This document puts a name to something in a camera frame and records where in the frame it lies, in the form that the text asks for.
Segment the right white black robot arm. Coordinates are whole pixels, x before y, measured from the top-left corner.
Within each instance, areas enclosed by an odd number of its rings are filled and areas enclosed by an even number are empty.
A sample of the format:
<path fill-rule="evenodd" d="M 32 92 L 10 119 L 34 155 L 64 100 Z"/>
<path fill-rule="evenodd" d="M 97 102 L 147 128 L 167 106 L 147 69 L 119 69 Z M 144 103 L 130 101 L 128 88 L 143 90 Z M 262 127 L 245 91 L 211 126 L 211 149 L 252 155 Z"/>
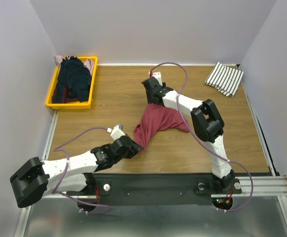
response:
<path fill-rule="evenodd" d="M 224 121 L 215 103 L 210 99 L 201 101 L 181 95 L 165 83 L 160 84 L 155 77 L 142 81 L 142 84 L 149 104 L 175 109 L 181 116 L 190 116 L 192 135 L 210 153 L 214 190 L 223 193 L 229 189 L 235 175 L 224 147 Z"/>

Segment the black white striped tank top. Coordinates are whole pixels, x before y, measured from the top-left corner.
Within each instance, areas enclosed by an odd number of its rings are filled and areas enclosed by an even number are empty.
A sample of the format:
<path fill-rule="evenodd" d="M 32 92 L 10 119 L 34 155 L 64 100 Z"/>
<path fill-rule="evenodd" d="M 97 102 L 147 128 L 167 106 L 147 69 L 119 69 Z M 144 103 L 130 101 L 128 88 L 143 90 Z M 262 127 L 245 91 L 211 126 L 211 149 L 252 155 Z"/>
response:
<path fill-rule="evenodd" d="M 205 80 L 205 84 L 214 87 L 226 97 L 234 97 L 243 76 L 243 71 L 217 62 Z"/>

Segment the maroon tank top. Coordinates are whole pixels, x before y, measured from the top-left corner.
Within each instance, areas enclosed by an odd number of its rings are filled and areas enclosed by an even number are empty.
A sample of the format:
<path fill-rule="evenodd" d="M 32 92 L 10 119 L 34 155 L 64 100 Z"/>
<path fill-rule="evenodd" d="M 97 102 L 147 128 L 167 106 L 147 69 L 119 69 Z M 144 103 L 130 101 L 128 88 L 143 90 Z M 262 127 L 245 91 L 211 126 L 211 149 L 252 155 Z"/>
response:
<path fill-rule="evenodd" d="M 135 142 L 143 147 L 141 153 L 145 152 L 149 141 L 159 131 L 178 129 L 183 132 L 189 132 L 184 121 L 186 119 L 182 118 L 180 113 L 175 109 L 157 104 L 148 104 L 140 123 L 133 131 Z"/>

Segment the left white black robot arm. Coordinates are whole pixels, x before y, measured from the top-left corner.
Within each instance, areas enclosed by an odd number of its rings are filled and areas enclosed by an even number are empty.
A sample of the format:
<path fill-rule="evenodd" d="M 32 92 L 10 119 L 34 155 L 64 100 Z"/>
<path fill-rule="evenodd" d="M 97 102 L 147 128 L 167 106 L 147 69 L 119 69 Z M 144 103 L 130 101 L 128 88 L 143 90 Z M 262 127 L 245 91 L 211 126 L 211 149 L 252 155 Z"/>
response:
<path fill-rule="evenodd" d="M 28 207 L 42 197 L 56 193 L 81 191 L 85 195 L 91 194 L 95 182 L 87 178 L 88 174 L 109 169 L 142 150 L 141 145 L 122 135 L 111 144 L 95 147 L 78 156 L 46 161 L 30 158 L 10 178 L 17 206 Z"/>

